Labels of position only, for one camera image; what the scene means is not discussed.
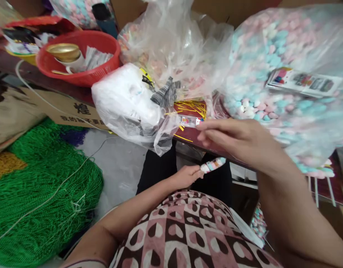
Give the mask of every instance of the white plastic bag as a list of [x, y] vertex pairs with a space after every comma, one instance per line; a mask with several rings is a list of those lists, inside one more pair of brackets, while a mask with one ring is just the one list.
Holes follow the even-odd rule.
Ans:
[[178, 115], [150, 100], [153, 92], [143, 72], [132, 63], [115, 70], [92, 86], [97, 112], [105, 125], [125, 140], [162, 156], [171, 148]]
[[210, 95], [230, 69], [233, 27], [206, 15], [191, 18], [193, 0], [150, 0], [118, 36], [121, 61], [137, 63], [155, 81], [181, 81], [177, 101]]

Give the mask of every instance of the floor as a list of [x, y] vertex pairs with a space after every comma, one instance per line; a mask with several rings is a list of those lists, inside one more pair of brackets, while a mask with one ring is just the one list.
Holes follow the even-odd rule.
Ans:
[[[88, 131], [83, 145], [77, 149], [90, 156], [108, 137], [113, 138], [106, 140], [94, 156], [104, 178], [104, 188], [96, 208], [96, 220], [113, 207], [135, 196], [147, 152], [146, 148], [111, 135], [107, 131], [95, 129]], [[177, 157], [178, 169], [184, 165], [193, 164]]]

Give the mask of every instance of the wooden table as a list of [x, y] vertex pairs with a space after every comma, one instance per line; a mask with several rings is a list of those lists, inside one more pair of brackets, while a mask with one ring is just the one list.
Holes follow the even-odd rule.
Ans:
[[[15, 67], [16, 64], [20, 61], [20, 58], [9, 55], [4, 49], [4, 44], [5, 40], [0, 39], [0, 71], [3, 73], [16, 75]], [[37, 86], [40, 86], [47, 90], [71, 96], [80, 102], [84, 102], [88, 105], [95, 107], [92, 100], [90, 88], [74, 86], [62, 80], [47, 77], [44, 74], [42, 74], [36, 66], [33, 66], [26, 62], [23, 62], [21, 64], [20, 74], [22, 78], [24, 78], [26, 81], [31, 82]], [[198, 116], [198, 114], [193, 114], [192, 112], [188, 112], [187, 114]], [[197, 140], [198, 134], [199, 131], [194, 128], [185, 128], [184, 131], [181, 131], [179, 129], [177, 135], [184, 137], [188, 140], [191, 140], [193, 142], [188, 142], [178, 137], [175, 137], [175, 139], [182, 143], [187, 143], [190, 146], [200, 149], [202, 151], [211, 153], [215, 156], [223, 156], [227, 158], [230, 162], [233, 162], [235, 164], [252, 170], [252, 168], [247, 166], [245, 163], [238, 161], [232, 155], [228, 154], [224, 149], [218, 146], [211, 146], [210, 148], [204, 147], [202, 143]]]

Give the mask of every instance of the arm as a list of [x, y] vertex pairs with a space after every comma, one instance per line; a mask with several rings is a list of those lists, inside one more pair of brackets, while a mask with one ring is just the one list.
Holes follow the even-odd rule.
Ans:
[[102, 261], [108, 267], [119, 243], [145, 214], [151, 212], [170, 193], [189, 187], [200, 177], [203, 177], [200, 166], [185, 166], [175, 175], [122, 203], [84, 234], [63, 267], [82, 260]]
[[283, 265], [343, 267], [342, 239], [316, 208], [304, 175], [266, 129], [255, 120], [234, 119], [206, 121], [198, 129], [204, 146], [216, 143], [261, 172], [261, 206]]

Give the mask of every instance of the yellow bowl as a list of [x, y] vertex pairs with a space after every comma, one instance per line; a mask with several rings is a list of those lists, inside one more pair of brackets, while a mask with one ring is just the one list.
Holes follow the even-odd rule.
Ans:
[[37, 54], [31, 54], [31, 55], [17, 55], [15, 53], [12, 53], [11, 51], [9, 50], [6, 50], [7, 53], [9, 53], [10, 55], [12, 56], [15, 56], [15, 57], [19, 57], [20, 59], [28, 62], [29, 64], [32, 64], [34, 66], [37, 66], [36, 64], [36, 55]]

